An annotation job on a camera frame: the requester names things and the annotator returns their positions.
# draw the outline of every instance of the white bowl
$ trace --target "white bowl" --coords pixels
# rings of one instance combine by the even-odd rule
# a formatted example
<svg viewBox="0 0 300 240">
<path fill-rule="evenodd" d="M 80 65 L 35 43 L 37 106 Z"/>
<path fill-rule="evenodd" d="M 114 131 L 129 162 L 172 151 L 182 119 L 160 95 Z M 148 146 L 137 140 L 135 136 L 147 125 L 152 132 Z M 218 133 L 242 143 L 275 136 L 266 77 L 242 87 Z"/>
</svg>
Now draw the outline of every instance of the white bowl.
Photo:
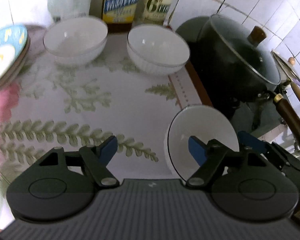
<svg viewBox="0 0 300 240">
<path fill-rule="evenodd" d="M 189 47 L 183 38 L 167 28 L 153 24 L 131 29 L 127 50 L 139 69 L 153 75 L 175 73 L 190 57 Z"/>
<path fill-rule="evenodd" d="M 192 135 L 204 143 L 217 139 L 239 151 L 237 135 L 222 113 L 210 106 L 188 106 L 174 117 L 164 140 L 166 162 L 177 178 L 188 180 L 199 168 L 188 150 L 188 139 Z"/>
<path fill-rule="evenodd" d="M 99 18 L 81 17 L 59 22 L 43 36 L 45 49 L 62 65 L 84 65 L 103 51 L 108 27 Z"/>
</svg>

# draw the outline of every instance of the table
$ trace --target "table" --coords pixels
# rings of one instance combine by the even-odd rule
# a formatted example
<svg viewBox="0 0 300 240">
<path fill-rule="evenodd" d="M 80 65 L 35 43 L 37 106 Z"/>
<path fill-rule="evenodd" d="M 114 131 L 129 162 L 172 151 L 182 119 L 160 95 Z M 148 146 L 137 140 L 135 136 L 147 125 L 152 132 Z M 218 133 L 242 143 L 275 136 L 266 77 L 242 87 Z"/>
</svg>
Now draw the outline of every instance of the table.
<svg viewBox="0 0 300 240">
<path fill-rule="evenodd" d="M 201 98 L 211 104 L 198 77 L 200 96 L 196 92 L 187 72 L 193 76 L 193 67 L 170 77 L 140 73 L 128 57 L 126 33 L 109 35 L 103 53 L 87 65 L 56 65 L 42 44 L 45 29 L 27 28 L 31 46 L 17 80 L 19 104 L 0 131 L 6 159 L 0 176 L 0 228 L 13 220 L 4 197 L 8 185 L 53 147 L 75 151 L 116 135 L 118 152 L 107 168 L 117 179 L 174 178 L 164 158 L 165 133 L 182 108 L 201 104 Z"/>
</svg>

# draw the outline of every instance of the metal screw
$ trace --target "metal screw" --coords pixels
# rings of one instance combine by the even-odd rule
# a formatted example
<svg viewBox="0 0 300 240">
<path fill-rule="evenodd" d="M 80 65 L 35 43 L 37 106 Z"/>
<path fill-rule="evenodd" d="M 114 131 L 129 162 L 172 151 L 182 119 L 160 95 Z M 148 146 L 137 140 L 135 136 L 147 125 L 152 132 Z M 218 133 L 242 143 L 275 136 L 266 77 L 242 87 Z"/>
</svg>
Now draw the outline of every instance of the metal screw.
<svg viewBox="0 0 300 240">
<path fill-rule="evenodd" d="M 204 184 L 204 180 L 201 178 L 191 178 L 188 180 L 188 183 L 191 186 L 202 186 Z"/>
<path fill-rule="evenodd" d="M 115 178 L 104 178 L 101 180 L 101 184 L 104 186 L 113 186 L 117 183 Z"/>
</svg>

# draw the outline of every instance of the ribbed gray surface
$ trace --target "ribbed gray surface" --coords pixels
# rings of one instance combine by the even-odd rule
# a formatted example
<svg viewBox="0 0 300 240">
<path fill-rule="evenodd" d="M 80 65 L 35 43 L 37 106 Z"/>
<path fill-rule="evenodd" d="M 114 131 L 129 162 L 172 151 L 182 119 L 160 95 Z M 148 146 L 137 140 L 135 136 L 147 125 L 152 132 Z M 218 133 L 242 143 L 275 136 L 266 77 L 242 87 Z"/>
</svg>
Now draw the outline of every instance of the ribbed gray surface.
<svg viewBox="0 0 300 240">
<path fill-rule="evenodd" d="M 126 179 L 119 188 L 101 191 L 76 217 L 51 225 L 17 220 L 0 236 L 4 240 L 297 240 L 300 229 L 288 219 L 267 224 L 234 220 L 217 210 L 204 192 L 188 190 L 177 179 Z"/>
</svg>

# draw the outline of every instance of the yellow bottle label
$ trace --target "yellow bottle label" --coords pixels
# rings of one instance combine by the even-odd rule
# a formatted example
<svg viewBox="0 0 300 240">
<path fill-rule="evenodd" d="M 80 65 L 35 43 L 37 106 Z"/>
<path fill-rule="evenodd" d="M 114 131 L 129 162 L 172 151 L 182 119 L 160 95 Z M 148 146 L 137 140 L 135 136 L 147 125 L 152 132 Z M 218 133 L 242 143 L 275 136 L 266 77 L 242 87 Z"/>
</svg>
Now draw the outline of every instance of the yellow bottle label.
<svg viewBox="0 0 300 240">
<path fill-rule="evenodd" d="M 105 0 L 102 19 L 106 23 L 131 23 L 138 0 Z"/>
<path fill-rule="evenodd" d="M 172 0 L 145 0 L 143 21 L 163 24 L 170 9 Z"/>
</svg>

